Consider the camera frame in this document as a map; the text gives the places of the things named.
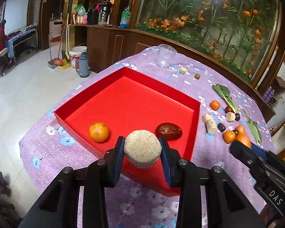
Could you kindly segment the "large red jujube date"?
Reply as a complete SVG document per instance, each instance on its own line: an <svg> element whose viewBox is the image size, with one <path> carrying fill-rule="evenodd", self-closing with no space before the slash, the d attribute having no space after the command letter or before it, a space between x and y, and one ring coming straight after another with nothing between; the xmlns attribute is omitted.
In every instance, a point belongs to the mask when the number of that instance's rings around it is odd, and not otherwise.
<svg viewBox="0 0 285 228"><path fill-rule="evenodd" d="M174 123L161 123L155 129L155 135L158 138L164 136L166 140L179 139L182 134L182 129Z"/></svg>

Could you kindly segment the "round beige rice ball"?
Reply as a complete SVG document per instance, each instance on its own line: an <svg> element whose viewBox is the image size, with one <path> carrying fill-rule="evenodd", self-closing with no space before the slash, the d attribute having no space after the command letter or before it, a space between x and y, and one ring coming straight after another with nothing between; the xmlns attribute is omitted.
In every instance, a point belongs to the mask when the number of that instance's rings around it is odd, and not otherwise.
<svg viewBox="0 0 285 228"><path fill-rule="evenodd" d="M135 130L125 139L124 154L137 168L149 168L161 156L162 146L156 135L148 130Z"/></svg>

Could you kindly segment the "long beige cake piece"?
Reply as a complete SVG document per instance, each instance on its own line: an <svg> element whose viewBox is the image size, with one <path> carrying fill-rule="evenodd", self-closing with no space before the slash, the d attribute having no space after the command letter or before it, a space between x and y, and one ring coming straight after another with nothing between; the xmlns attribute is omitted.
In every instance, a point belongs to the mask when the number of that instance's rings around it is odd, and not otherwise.
<svg viewBox="0 0 285 228"><path fill-rule="evenodd" d="M214 135L218 131L217 123L210 114L204 114L202 121L205 123L206 131L209 135Z"/></svg>

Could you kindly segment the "large green leaf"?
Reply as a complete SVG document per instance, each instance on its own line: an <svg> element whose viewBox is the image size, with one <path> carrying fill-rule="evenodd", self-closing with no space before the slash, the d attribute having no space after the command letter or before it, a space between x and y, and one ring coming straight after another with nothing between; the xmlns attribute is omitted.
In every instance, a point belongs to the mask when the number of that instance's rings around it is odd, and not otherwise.
<svg viewBox="0 0 285 228"><path fill-rule="evenodd" d="M243 112L246 116L246 124L251 134L253 135L255 141L261 145L263 140L262 140L260 131L258 129L258 123L256 121L253 121L251 116L245 110L243 110Z"/></svg>

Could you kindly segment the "beige cake cube far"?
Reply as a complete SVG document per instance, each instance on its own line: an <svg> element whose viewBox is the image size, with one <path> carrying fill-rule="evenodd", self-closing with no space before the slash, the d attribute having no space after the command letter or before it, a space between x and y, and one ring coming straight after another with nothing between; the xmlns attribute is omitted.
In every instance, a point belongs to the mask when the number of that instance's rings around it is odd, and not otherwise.
<svg viewBox="0 0 285 228"><path fill-rule="evenodd" d="M235 118L236 118L236 115L233 112L228 112L226 114L226 121L228 121L230 123L233 122L235 120Z"/></svg>

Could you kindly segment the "red shallow tray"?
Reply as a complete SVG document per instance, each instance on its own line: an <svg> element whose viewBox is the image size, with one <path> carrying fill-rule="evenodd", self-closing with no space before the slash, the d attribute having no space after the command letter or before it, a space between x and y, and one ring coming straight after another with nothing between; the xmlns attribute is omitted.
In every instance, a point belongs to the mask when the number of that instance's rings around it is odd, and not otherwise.
<svg viewBox="0 0 285 228"><path fill-rule="evenodd" d="M186 160L192 158L199 114L197 100L127 67L91 84L54 112L59 124L98 158L115 147L119 136L135 130L155 132L162 123L176 124L183 134L168 144ZM90 126L97 122L109 128L104 142L89 136Z"/></svg>

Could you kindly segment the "purple bottles on shelf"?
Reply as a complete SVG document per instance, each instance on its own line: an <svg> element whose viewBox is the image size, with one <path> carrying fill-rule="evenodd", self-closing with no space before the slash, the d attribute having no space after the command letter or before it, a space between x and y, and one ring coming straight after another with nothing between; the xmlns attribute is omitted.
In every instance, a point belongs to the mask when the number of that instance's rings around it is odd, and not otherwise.
<svg viewBox="0 0 285 228"><path fill-rule="evenodd" d="M274 96L274 89L272 88L272 86L269 86L269 88L267 88L267 90L263 94L262 98L265 100L265 102L268 103L273 96Z"/></svg>

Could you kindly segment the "small orange tangerine far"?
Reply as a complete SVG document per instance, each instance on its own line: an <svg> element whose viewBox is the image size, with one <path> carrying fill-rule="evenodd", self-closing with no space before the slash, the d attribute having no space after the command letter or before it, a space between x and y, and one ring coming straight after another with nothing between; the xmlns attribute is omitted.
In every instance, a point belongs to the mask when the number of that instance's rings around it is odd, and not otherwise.
<svg viewBox="0 0 285 228"><path fill-rule="evenodd" d="M220 103L217 100L213 100L210 103L210 107L214 110L217 111L218 109L220 109Z"/></svg>

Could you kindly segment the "green bok choy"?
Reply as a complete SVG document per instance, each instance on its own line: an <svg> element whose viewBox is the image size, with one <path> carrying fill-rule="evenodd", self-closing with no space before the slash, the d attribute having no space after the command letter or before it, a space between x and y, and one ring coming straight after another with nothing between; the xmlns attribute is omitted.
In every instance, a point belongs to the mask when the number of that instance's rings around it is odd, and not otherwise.
<svg viewBox="0 0 285 228"><path fill-rule="evenodd" d="M231 98L231 92L226 86L216 84L212 85L211 88L222 98L225 103L236 113L240 110L238 106L234 103L233 99Z"/></svg>

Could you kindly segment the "tiny beige cake piece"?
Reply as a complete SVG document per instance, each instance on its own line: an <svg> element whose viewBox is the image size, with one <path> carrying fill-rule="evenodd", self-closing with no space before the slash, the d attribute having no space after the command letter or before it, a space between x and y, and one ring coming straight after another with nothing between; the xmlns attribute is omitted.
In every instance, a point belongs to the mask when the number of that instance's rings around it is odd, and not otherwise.
<svg viewBox="0 0 285 228"><path fill-rule="evenodd" d="M181 73L182 75L185 75L187 72L187 69L185 67L180 67L179 68L179 73Z"/></svg>

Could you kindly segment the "grey thermos jug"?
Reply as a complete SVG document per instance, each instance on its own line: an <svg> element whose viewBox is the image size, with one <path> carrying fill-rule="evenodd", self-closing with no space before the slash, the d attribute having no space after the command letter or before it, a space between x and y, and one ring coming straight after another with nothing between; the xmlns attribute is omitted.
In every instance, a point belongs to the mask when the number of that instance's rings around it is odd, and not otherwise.
<svg viewBox="0 0 285 228"><path fill-rule="evenodd" d="M79 59L76 61L76 72L81 78L87 78L90 76L90 65L86 52L83 52Z"/></svg>

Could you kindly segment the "clear plastic cup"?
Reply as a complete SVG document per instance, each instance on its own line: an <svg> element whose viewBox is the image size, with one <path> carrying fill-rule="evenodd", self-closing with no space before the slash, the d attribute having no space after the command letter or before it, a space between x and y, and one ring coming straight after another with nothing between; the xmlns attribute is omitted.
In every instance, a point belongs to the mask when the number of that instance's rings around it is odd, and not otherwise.
<svg viewBox="0 0 285 228"><path fill-rule="evenodd" d="M173 47L167 44L160 44L158 46L156 65L161 68L168 68L176 54L177 51Z"/></svg>

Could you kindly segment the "broom and dustpan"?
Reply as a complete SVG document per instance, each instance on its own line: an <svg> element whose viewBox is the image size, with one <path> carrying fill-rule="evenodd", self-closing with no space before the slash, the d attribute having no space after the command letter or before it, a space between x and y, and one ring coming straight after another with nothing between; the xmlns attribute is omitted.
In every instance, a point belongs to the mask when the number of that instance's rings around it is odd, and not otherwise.
<svg viewBox="0 0 285 228"><path fill-rule="evenodd" d="M68 21L66 21L64 24L62 36L63 36L67 26L68 26ZM51 69L55 69L56 67L59 67L61 70L64 70L64 69L71 66L67 57L65 57L64 59L62 58L63 57L62 51L61 51L62 44L63 44L63 37L62 36L61 36L60 43L59 43L58 56L56 58L52 58L51 48L49 48L49 50L50 50L50 61L48 61L48 67Z"/></svg>

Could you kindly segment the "white plastic bucket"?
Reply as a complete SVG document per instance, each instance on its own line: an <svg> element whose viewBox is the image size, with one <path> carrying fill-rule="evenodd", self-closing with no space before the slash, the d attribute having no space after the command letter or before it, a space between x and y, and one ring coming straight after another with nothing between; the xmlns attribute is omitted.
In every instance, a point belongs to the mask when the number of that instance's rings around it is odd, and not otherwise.
<svg viewBox="0 0 285 228"><path fill-rule="evenodd" d="M81 54L85 52L87 52L86 46L76 46L70 50L69 55L72 68L76 68L76 61L81 57Z"/></svg>

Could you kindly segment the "flower and bamboo display case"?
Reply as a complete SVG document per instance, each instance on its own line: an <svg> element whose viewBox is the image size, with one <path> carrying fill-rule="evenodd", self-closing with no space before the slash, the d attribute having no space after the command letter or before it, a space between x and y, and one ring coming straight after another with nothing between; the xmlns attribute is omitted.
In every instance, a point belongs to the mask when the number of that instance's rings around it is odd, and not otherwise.
<svg viewBox="0 0 285 228"><path fill-rule="evenodd" d="M138 0L134 28L180 43L258 87L275 53L279 0Z"/></svg>

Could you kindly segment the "steel thermos flask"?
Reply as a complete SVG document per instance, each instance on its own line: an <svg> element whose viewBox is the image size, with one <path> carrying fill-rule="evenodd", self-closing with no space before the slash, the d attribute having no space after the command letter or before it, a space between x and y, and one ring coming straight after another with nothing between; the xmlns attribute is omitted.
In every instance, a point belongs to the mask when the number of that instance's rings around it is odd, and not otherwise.
<svg viewBox="0 0 285 228"><path fill-rule="evenodd" d="M99 12L99 25L108 25L109 23L109 16L111 14L111 7L112 3L109 1L102 2L100 4L100 12Z"/></svg>

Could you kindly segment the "green label water bottle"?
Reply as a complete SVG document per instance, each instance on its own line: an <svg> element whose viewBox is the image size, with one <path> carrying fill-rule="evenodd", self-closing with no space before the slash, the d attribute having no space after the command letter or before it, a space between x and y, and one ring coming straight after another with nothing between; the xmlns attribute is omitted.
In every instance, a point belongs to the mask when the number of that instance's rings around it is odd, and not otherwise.
<svg viewBox="0 0 285 228"><path fill-rule="evenodd" d="M129 20L131 17L131 6L128 5L121 15L120 28L127 29L129 27Z"/></svg>

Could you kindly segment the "blue cloth side table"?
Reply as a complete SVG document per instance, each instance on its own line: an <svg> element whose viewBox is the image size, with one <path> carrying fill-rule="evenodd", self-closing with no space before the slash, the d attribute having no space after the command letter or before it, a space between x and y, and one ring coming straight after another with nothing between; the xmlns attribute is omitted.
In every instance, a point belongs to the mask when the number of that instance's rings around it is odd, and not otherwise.
<svg viewBox="0 0 285 228"><path fill-rule="evenodd" d="M20 34L8 39L6 41L7 46L7 53L10 59L13 60L14 65L17 65L16 60L16 47L25 43L32 41L33 42L33 49L38 51L38 33L36 29L29 29Z"/></svg>

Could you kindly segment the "person in red coat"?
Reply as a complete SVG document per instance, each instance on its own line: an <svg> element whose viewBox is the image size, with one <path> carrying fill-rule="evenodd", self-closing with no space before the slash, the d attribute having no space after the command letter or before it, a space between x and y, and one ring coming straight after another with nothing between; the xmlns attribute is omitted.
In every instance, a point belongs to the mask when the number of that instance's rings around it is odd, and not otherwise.
<svg viewBox="0 0 285 228"><path fill-rule="evenodd" d="M0 23L0 52L6 48L7 36L4 31L5 24L6 24L6 20L3 19Z"/></svg>

